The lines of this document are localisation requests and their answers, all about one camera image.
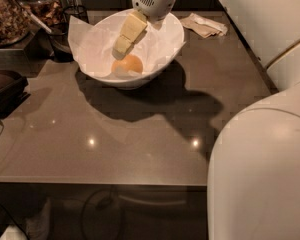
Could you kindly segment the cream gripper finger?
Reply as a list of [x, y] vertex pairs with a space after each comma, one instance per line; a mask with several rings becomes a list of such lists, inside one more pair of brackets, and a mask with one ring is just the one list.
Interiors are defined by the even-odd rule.
[[147, 17], [137, 10], [129, 13], [121, 27], [119, 36], [116, 38], [112, 54], [122, 60], [129, 54], [134, 44], [140, 39], [147, 28]]

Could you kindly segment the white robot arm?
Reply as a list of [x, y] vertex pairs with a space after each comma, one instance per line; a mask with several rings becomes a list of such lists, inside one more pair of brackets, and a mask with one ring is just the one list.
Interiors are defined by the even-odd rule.
[[300, 0], [219, 0], [277, 88], [236, 114], [207, 177], [209, 240], [300, 240]]

